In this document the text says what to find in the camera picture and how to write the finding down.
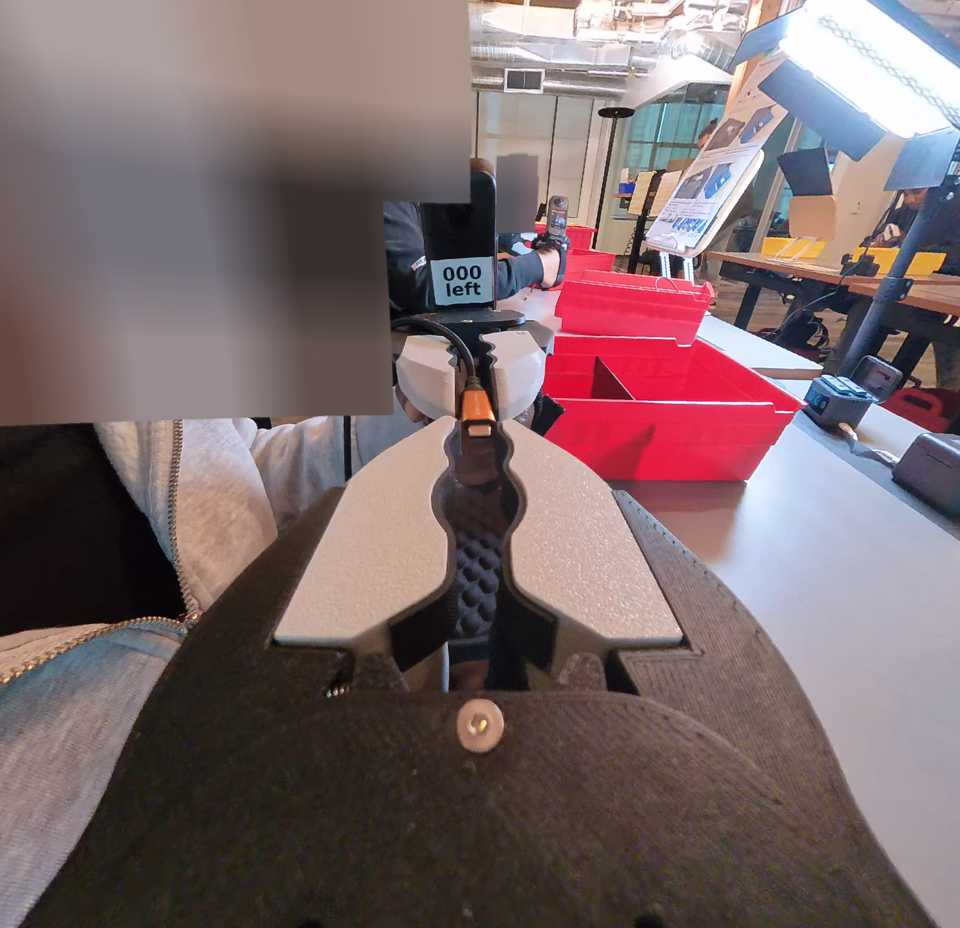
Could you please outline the instruction poster board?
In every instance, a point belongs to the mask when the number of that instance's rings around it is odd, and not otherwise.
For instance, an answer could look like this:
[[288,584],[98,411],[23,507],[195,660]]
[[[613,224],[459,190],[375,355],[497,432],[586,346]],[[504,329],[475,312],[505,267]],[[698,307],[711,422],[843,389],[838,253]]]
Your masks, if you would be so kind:
[[653,250],[693,258],[707,249],[763,162],[763,147],[786,117],[757,86],[746,88],[680,179],[647,234]]

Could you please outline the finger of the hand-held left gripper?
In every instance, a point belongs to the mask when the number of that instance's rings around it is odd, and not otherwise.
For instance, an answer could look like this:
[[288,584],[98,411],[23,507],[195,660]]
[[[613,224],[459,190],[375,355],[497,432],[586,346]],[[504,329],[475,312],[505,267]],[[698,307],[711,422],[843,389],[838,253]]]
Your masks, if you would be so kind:
[[547,354],[530,332],[487,333],[486,344],[496,416],[516,418],[534,405],[542,390]]
[[412,422],[458,416],[452,343],[439,334],[409,334],[400,341],[394,367],[397,398]]

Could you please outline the cardboard box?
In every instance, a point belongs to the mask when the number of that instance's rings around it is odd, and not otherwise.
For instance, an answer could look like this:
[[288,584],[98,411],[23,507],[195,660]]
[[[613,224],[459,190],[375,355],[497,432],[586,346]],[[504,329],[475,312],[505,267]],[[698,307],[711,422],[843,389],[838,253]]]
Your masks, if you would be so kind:
[[800,195],[788,205],[788,231],[792,239],[827,244],[836,237],[838,210],[833,194]]

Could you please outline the silver air duct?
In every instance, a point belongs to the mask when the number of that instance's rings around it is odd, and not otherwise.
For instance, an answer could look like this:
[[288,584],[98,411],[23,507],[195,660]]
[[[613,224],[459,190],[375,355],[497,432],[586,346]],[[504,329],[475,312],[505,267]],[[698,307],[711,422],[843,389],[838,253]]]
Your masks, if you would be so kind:
[[750,0],[469,0],[472,88],[545,69],[544,93],[637,108],[731,84]]

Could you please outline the black floor lamp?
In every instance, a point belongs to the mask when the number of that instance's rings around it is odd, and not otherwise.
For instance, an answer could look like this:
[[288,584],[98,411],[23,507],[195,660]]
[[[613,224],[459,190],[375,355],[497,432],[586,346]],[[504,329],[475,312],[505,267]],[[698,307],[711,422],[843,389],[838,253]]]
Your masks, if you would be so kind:
[[606,145],[606,158],[604,164],[604,172],[601,183],[601,188],[599,190],[598,202],[597,202],[597,212],[594,222],[595,230],[593,236],[593,247],[596,247],[599,230],[603,222],[603,212],[604,204],[606,200],[606,194],[609,187],[609,177],[610,177],[610,168],[613,160],[614,147],[617,139],[618,125],[620,122],[630,119],[635,114],[635,109],[631,107],[626,107],[622,105],[612,105],[606,106],[598,111],[598,116],[608,122],[608,135],[607,135],[607,145]]

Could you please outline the black backpack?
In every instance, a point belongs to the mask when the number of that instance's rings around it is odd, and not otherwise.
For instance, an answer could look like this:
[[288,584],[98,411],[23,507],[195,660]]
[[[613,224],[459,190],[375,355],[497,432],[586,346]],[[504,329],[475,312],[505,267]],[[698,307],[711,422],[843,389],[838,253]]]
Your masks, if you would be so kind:
[[822,365],[830,354],[830,332],[810,310],[798,310],[769,335],[768,341],[799,357]]

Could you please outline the dark battery charger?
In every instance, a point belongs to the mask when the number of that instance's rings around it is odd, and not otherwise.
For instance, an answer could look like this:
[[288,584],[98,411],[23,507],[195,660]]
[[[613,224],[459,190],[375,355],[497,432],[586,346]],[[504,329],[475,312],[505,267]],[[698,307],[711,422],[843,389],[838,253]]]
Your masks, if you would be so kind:
[[842,423],[857,428],[870,406],[882,405],[903,379],[903,372],[890,362],[865,356],[851,377],[822,374],[813,379],[802,411],[822,429],[836,429]]

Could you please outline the black bumpy cushion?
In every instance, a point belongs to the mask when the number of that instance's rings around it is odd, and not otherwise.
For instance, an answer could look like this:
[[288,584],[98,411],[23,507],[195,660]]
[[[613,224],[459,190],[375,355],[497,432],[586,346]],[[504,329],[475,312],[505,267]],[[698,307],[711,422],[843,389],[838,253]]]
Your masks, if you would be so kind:
[[450,648],[463,658],[478,658],[488,645],[497,615],[502,534],[472,516],[462,518],[454,534],[458,622]]

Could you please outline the person's grey hoodie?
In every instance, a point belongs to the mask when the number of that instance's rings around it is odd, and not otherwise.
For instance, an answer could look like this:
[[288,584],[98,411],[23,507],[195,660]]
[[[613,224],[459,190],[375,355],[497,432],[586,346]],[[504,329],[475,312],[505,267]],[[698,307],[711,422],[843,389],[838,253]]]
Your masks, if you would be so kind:
[[2,635],[2,926],[22,924],[76,846],[188,630],[279,535],[255,420],[91,425],[183,611]]

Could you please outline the studio light panel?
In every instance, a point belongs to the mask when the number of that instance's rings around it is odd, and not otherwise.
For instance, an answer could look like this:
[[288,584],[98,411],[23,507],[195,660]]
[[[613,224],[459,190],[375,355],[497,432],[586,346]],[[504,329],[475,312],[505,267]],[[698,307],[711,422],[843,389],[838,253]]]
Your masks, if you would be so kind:
[[958,47],[897,0],[806,0],[747,32],[733,66],[768,58],[759,91],[863,159],[889,134],[904,144],[886,191],[935,188],[955,161]]

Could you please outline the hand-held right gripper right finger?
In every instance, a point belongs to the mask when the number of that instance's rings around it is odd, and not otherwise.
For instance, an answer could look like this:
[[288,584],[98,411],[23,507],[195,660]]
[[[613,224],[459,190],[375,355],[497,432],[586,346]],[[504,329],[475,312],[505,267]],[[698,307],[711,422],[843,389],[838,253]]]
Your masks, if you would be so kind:
[[579,653],[680,646],[682,629],[606,481],[514,420],[502,432],[520,502],[504,562],[510,645],[543,672]]

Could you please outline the black light stand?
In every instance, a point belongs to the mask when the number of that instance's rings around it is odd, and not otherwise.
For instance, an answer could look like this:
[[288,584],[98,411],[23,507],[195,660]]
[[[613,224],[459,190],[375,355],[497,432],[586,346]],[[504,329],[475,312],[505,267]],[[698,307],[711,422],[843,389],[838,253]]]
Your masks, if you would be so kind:
[[958,131],[950,129],[944,131],[943,135],[952,152],[933,162],[933,167],[921,163],[920,159],[925,158],[928,162],[933,160],[935,142],[920,138],[906,142],[894,163],[884,185],[885,191],[894,193],[893,206],[897,205],[907,190],[928,189],[928,192],[914,224],[899,247],[896,261],[881,281],[875,296],[860,298],[848,314],[846,328],[826,364],[826,373],[841,375],[852,372],[863,356],[873,352],[874,342],[888,327],[908,328],[911,336],[923,340],[924,346],[941,344],[945,348],[958,349],[958,328],[948,329],[942,322],[922,321],[917,314],[900,314],[902,309],[909,312],[917,308],[899,300],[902,291],[909,290],[909,282],[914,280],[908,278],[906,273],[928,223],[945,200],[958,196],[958,174],[949,171],[949,166],[958,162]]

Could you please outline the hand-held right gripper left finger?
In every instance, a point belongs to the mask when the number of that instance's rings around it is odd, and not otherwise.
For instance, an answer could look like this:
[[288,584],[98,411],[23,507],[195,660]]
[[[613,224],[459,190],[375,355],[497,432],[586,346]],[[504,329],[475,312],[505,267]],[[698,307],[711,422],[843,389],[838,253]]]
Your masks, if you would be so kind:
[[440,514],[454,417],[372,459],[345,486],[274,632],[285,647],[389,653],[402,672],[437,655],[455,613],[442,604],[454,543]]

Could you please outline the red bag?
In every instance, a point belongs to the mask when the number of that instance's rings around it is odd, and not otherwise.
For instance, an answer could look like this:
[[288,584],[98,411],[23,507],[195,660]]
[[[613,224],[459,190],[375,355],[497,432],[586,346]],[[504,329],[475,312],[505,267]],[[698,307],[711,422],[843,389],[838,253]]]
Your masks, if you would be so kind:
[[884,408],[932,433],[946,433],[958,413],[959,391],[906,385],[890,395]]

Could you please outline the wooden table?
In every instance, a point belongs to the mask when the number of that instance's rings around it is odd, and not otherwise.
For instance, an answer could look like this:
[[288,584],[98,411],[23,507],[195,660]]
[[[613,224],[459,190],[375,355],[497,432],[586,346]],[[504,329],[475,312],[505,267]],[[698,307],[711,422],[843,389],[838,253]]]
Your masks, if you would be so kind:
[[[724,278],[747,286],[733,322],[739,329],[748,327],[763,289],[798,297],[802,289],[814,285],[842,284],[856,297],[873,298],[882,284],[881,276],[842,278],[840,270],[808,260],[797,262],[759,253],[714,251],[707,252],[706,257],[721,264]],[[898,300],[920,310],[958,317],[959,279],[943,274],[921,276],[909,282],[909,289],[904,289]]]

